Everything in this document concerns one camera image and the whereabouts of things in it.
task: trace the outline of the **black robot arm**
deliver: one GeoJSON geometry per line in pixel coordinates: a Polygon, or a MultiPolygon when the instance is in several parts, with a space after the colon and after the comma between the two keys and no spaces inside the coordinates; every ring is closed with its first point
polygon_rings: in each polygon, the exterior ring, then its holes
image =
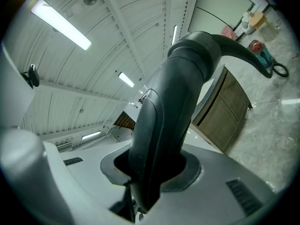
{"type": "Polygon", "coordinates": [[[160,185],[178,160],[201,88],[222,55],[243,59],[271,77],[250,51],[221,35],[194,32],[172,45],[144,100],[129,151],[132,193],[144,210],[159,198],[160,185]]]}

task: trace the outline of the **ceiling light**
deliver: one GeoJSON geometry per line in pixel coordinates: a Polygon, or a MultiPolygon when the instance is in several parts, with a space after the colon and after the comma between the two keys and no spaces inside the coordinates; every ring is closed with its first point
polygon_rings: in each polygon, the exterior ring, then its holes
{"type": "Polygon", "coordinates": [[[296,104],[296,103],[300,103],[300,98],[281,101],[281,104],[296,104]]]}
{"type": "Polygon", "coordinates": [[[31,9],[31,12],[60,31],[83,50],[87,50],[91,45],[91,41],[44,0],[39,0],[31,9]]]}
{"type": "Polygon", "coordinates": [[[174,26],[173,37],[172,37],[172,43],[171,43],[171,45],[173,45],[173,43],[174,43],[174,41],[175,41],[176,30],[177,30],[177,25],[174,26]]]}
{"type": "Polygon", "coordinates": [[[83,136],[81,139],[84,140],[84,139],[87,139],[87,138],[89,138],[89,137],[96,136],[96,135],[98,135],[98,134],[100,134],[100,133],[101,133],[101,131],[98,131],[98,132],[95,132],[95,133],[92,133],[92,134],[83,136]]]}
{"type": "Polygon", "coordinates": [[[118,77],[120,79],[122,79],[124,82],[126,82],[130,87],[133,87],[135,84],[124,74],[124,73],[120,73],[118,75],[118,77]]]}

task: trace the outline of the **black cable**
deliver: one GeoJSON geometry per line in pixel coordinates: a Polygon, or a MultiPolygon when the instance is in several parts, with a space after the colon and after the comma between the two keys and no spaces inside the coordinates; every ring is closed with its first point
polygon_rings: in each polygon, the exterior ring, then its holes
{"type": "Polygon", "coordinates": [[[143,97],[146,97],[146,96],[147,96],[147,93],[148,93],[149,90],[150,90],[150,89],[148,89],[148,90],[141,96],[141,98],[138,100],[138,102],[139,102],[140,104],[143,104],[143,97]]]}
{"type": "Polygon", "coordinates": [[[281,63],[276,62],[276,61],[274,61],[274,62],[271,63],[271,62],[267,59],[266,54],[265,54],[264,52],[261,52],[260,55],[261,55],[262,58],[265,59],[265,61],[267,62],[267,64],[270,66],[270,74],[271,74],[271,76],[272,76],[273,70],[274,70],[274,72],[275,72],[276,74],[278,74],[278,75],[281,76],[281,77],[288,77],[288,76],[289,76],[289,71],[287,70],[286,66],[284,66],[284,65],[282,65],[281,63]],[[275,66],[282,67],[282,68],[284,69],[284,71],[285,71],[285,74],[282,74],[282,73],[278,72],[278,71],[274,68],[275,66]]]}
{"type": "Polygon", "coordinates": [[[242,59],[248,63],[250,63],[253,67],[255,67],[262,75],[264,75],[267,78],[271,78],[273,75],[273,70],[275,73],[277,73],[281,77],[287,77],[289,75],[289,72],[286,68],[286,66],[278,63],[278,62],[273,62],[270,63],[267,59],[266,56],[264,59],[267,61],[267,63],[270,65],[270,71],[268,72],[262,63],[259,61],[259,59],[251,53],[247,48],[243,47],[241,44],[233,41],[232,39],[222,36],[222,35],[213,35],[214,38],[218,41],[220,48],[221,48],[221,54],[222,56],[233,56],[239,59],[242,59]],[[282,67],[285,70],[285,74],[282,74],[278,72],[274,67],[282,67]]]}

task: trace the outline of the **ceiling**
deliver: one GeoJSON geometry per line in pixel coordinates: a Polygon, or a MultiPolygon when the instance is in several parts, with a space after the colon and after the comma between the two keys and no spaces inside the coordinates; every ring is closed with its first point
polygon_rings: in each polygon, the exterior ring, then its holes
{"type": "Polygon", "coordinates": [[[86,51],[30,12],[37,1],[24,4],[4,38],[18,70],[35,64],[41,80],[21,127],[78,146],[82,135],[112,128],[163,64],[174,25],[175,40],[187,33],[196,0],[45,0],[92,42],[86,51]]]}

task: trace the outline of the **cabinet door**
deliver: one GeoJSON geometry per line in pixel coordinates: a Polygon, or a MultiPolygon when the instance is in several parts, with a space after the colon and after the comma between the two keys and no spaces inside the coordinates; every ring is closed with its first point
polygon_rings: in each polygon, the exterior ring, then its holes
{"type": "Polygon", "coordinates": [[[239,121],[245,110],[245,106],[248,107],[249,100],[238,81],[229,71],[227,72],[219,96],[227,104],[237,121],[239,121]]]}
{"type": "Polygon", "coordinates": [[[234,114],[217,96],[209,112],[199,125],[199,130],[208,137],[222,152],[230,141],[238,121],[234,114]]]}

